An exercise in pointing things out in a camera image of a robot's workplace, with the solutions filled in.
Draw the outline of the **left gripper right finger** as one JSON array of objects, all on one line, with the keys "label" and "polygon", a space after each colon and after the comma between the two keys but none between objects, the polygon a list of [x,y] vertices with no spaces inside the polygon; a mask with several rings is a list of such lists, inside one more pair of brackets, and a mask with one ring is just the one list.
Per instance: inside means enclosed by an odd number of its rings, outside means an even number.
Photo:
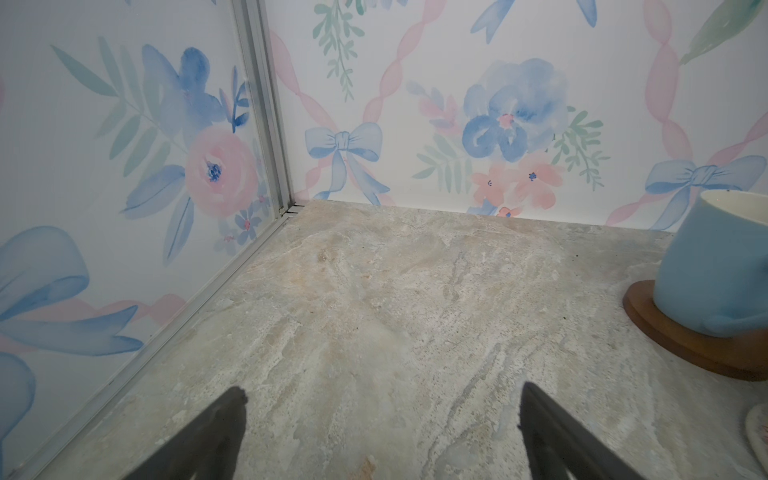
[{"label": "left gripper right finger", "polygon": [[533,382],[522,388],[519,429],[533,479],[642,479]]}]

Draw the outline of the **matte brown wooden coaster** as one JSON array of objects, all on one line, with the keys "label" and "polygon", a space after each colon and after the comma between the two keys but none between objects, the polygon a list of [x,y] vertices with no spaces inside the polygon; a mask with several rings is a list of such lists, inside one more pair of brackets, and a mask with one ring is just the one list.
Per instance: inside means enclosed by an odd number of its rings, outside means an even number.
[{"label": "matte brown wooden coaster", "polygon": [[629,319],[646,336],[679,358],[710,372],[744,381],[767,379],[767,332],[717,338],[690,330],[662,313],[653,302],[653,280],[630,285],[622,303]]}]

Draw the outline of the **white and blue mug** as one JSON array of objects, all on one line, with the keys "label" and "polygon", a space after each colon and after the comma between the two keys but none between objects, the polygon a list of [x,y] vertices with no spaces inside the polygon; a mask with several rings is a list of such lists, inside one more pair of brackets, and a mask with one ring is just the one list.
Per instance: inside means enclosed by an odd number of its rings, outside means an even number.
[{"label": "white and blue mug", "polygon": [[661,262],[655,306],[695,332],[731,338],[767,328],[767,197],[700,194]]}]

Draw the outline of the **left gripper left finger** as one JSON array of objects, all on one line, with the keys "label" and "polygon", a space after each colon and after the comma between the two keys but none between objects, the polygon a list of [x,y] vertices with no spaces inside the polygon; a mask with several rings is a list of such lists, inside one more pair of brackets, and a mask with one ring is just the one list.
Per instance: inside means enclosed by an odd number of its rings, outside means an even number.
[{"label": "left gripper left finger", "polygon": [[126,477],[233,478],[246,430],[247,402],[242,388],[229,388]]}]

